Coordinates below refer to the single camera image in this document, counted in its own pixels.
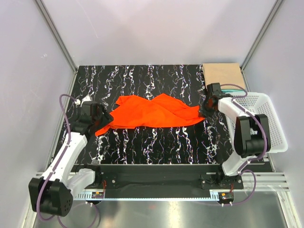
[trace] orange cloth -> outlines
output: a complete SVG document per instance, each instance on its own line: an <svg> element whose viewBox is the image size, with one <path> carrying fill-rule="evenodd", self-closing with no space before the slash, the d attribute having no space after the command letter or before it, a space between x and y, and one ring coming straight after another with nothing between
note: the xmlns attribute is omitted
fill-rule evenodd
<svg viewBox="0 0 304 228"><path fill-rule="evenodd" d="M204 120L199 117L199 106L189 107L166 94L150 101L136 95L120 96L116 104L119 107L111 112L114 120L97 131L96 136L106 133L110 128L182 127Z"/></svg>

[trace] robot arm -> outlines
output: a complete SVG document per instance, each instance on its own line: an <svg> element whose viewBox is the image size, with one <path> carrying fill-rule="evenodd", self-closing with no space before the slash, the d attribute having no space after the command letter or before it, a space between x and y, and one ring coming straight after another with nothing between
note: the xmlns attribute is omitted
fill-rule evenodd
<svg viewBox="0 0 304 228"><path fill-rule="evenodd" d="M86 96L82 100L81 114L70 125L69 144L66 134L65 141L51 165L41 178L32 178L28 185L33 211L37 211L38 195L49 176L42 192L39 209L41 212L59 216L68 214L74 196L85 187L89 185L96 187L101 183L100 168L93 165L87 165L70 179L68 177L77 157L91 136L112 120L113 117L107 113L106 109L101 104L94 102L90 96Z"/></svg>
<svg viewBox="0 0 304 228"><path fill-rule="evenodd" d="M264 114L254 114L242 107L240 109L232 102L232 96L221 91L220 84L214 83L207 86L207 98L200 108L200 114L204 117L211 117L215 111L225 114L232 120L235 127L233 138L233 153L223 162L218 172L218 181L221 182L227 177L235 177L245 167L243 164L249 159L255 158L263 152L264 139L261 130L250 115L252 114L262 125L267 136L267 151L270 150L270 132L268 118ZM251 129L257 131L252 135Z"/></svg>

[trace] gray metal floor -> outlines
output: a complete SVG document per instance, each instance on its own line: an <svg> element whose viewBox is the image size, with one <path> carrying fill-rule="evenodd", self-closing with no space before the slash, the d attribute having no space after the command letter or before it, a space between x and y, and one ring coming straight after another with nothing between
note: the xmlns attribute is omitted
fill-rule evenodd
<svg viewBox="0 0 304 228"><path fill-rule="evenodd" d="M240 201L246 195L235 192L235 196ZM287 227L275 192L256 192L249 202L225 208L214 202L104 201L98 204L98 209L101 219L94 228ZM68 228L85 228L94 216L94 209L83 204L72 209L62 221ZM34 225L34 228L60 227L56 218L50 222L36 219Z"/></svg>

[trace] plastic basket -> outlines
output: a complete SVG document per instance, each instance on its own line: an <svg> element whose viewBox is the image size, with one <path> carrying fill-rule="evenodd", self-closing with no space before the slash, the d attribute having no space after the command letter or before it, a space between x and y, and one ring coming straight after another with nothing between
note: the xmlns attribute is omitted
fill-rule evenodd
<svg viewBox="0 0 304 228"><path fill-rule="evenodd" d="M230 94L237 96L244 95L244 92L233 92ZM283 129L269 96L262 93L248 92L247 97L237 98L236 101L253 113L265 114L268 117L271 141L271 149L269 153L285 152L288 149L288 144ZM230 137L233 140L235 124L228 117L226 117L226 119Z"/></svg>

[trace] marble pattern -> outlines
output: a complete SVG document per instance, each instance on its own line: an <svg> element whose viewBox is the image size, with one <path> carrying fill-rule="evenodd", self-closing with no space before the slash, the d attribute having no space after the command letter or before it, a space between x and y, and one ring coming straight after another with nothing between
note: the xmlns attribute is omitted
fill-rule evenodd
<svg viewBox="0 0 304 228"><path fill-rule="evenodd" d="M205 82L201 65L80 66L72 96L90 94L109 112L122 95L153 99L161 93L182 100L189 106L202 104ZM69 120L79 111L70 102ZM66 134L63 126L58 151ZM113 129L93 137L76 163L100 164L211 164L220 163L232 153L225 117L216 113L187 127Z"/></svg>

